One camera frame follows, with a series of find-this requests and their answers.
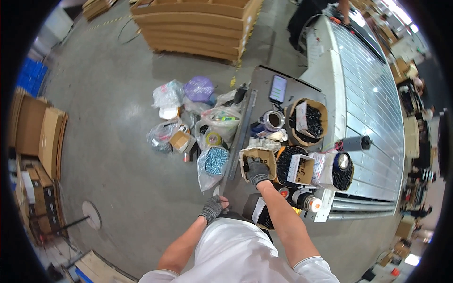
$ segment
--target concrete floor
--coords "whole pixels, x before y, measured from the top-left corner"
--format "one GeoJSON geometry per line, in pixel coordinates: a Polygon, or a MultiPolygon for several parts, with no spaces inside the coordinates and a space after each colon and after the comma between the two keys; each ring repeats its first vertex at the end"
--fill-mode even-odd
{"type": "MultiPolygon", "coordinates": [[[[82,251],[94,249],[139,278],[156,267],[165,248],[199,214],[210,193],[202,194],[195,163],[154,152],[147,132],[160,123],[151,107],[156,87],[177,79],[207,76],[217,94],[251,77],[254,66],[267,64],[298,77],[306,58],[289,45],[286,25],[295,10],[287,0],[265,0],[242,67],[189,55],[159,56],[148,50],[130,18],[127,0],[87,23],[81,18],[54,56],[44,95],[69,114],[63,144],[62,201],[67,221],[82,216],[82,202],[92,201],[102,229],[87,223],[69,230],[82,251]]],[[[354,282],[388,248],[398,217],[328,223],[307,222],[308,232],[340,282],[354,282]]],[[[284,255],[274,235],[277,248],[284,255]]],[[[193,266],[189,262],[186,269],[193,266]]]]}

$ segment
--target phone screen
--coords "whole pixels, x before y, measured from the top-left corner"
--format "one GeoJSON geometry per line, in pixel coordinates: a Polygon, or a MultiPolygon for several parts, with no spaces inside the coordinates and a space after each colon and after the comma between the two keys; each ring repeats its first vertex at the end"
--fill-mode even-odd
{"type": "Polygon", "coordinates": [[[269,98],[271,100],[283,103],[285,92],[286,92],[286,79],[275,75],[274,80],[272,81],[272,88],[270,90],[269,98]]]}

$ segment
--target gray work glove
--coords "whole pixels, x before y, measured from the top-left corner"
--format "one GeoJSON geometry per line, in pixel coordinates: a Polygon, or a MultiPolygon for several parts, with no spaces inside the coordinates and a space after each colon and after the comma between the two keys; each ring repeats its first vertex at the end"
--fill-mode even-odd
{"type": "Polygon", "coordinates": [[[209,224],[212,220],[220,215],[222,210],[224,210],[229,205],[230,203],[228,202],[228,199],[226,197],[215,195],[207,199],[207,202],[204,205],[200,215],[206,218],[206,221],[209,224]]]}
{"type": "Polygon", "coordinates": [[[247,172],[247,179],[253,186],[258,185],[261,181],[269,180],[269,168],[266,164],[261,162],[261,158],[247,157],[247,164],[249,165],[249,172],[247,172]]]}

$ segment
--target white cloth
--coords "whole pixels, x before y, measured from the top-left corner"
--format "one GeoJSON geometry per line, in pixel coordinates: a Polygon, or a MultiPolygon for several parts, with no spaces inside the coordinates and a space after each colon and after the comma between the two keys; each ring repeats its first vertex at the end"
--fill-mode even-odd
{"type": "Polygon", "coordinates": [[[203,232],[191,270],[181,275],[153,270],[139,283],[339,283],[320,256],[304,259],[294,269],[278,256],[268,236],[252,223],[217,218],[203,232]]]}
{"type": "Polygon", "coordinates": [[[431,120],[433,118],[433,111],[431,109],[426,110],[426,113],[422,111],[422,117],[425,121],[431,120]]]}

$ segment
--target workbench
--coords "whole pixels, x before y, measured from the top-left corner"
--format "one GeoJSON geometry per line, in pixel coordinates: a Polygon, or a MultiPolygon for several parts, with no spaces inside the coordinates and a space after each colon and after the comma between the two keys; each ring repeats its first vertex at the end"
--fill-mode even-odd
{"type": "MultiPolygon", "coordinates": [[[[307,150],[320,151],[340,139],[358,135],[370,136],[373,145],[367,151],[350,153],[355,172],[347,191],[318,189],[314,194],[323,202],[321,210],[301,216],[325,222],[394,215],[403,180],[405,142],[401,105],[390,66],[346,28],[329,20],[328,15],[319,17],[308,32],[307,56],[308,70],[299,78],[306,90],[293,99],[307,97],[320,101],[329,115],[328,132],[322,143],[307,150]]],[[[262,77],[252,78],[242,105],[243,121],[220,186],[221,193],[236,204],[238,212],[248,195],[256,190],[242,179],[237,152],[247,146],[249,124],[272,109],[268,101],[272,74],[262,70],[258,73],[256,76],[262,77]],[[268,83],[257,86],[254,80],[268,83]]],[[[286,94],[283,106],[290,103],[287,100],[291,95],[286,94]]]]}

